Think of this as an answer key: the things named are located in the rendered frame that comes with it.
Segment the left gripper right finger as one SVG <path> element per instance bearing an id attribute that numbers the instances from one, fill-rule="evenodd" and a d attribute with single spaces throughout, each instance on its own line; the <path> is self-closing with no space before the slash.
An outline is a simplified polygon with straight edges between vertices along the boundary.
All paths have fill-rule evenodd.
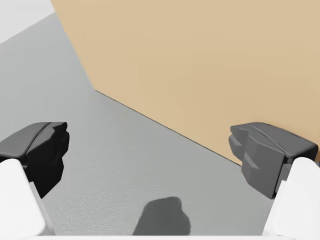
<path id="1" fill-rule="evenodd" d="M 232 153 L 247 183 L 273 199 L 264 236 L 320 236 L 317 144 L 290 131 L 250 122 L 230 127 Z"/>

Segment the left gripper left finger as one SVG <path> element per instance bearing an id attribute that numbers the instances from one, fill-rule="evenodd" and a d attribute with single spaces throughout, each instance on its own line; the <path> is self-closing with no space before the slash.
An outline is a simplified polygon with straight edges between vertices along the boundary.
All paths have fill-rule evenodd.
<path id="1" fill-rule="evenodd" d="M 37 122 L 0 141 L 0 236 L 55 234 L 42 199 L 60 182 L 66 122 Z"/>

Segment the tall board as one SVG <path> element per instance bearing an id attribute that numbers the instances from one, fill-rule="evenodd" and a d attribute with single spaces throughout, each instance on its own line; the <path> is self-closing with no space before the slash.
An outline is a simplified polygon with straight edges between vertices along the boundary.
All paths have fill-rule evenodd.
<path id="1" fill-rule="evenodd" d="M 249 122 L 320 161 L 320 0 L 51 2 L 96 91 L 232 161 Z"/>

